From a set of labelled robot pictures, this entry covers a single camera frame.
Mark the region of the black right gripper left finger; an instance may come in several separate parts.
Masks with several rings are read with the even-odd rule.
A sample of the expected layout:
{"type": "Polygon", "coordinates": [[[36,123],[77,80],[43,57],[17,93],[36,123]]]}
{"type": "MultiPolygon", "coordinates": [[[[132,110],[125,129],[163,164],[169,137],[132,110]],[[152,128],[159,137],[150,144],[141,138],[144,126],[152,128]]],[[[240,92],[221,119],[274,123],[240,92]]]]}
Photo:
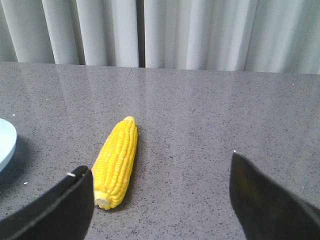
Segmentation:
{"type": "Polygon", "coordinates": [[[0,222],[2,240],[83,240],[94,211],[92,172],[79,166],[0,222]]]}

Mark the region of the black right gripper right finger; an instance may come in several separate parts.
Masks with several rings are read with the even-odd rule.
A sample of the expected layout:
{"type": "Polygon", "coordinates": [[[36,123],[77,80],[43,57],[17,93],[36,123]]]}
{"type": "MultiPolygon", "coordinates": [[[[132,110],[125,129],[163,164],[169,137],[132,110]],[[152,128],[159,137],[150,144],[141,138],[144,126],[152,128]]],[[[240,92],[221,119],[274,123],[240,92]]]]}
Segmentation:
{"type": "Polygon", "coordinates": [[[318,240],[320,210],[263,174],[246,157],[231,159],[229,196],[248,240],[318,240]]]}

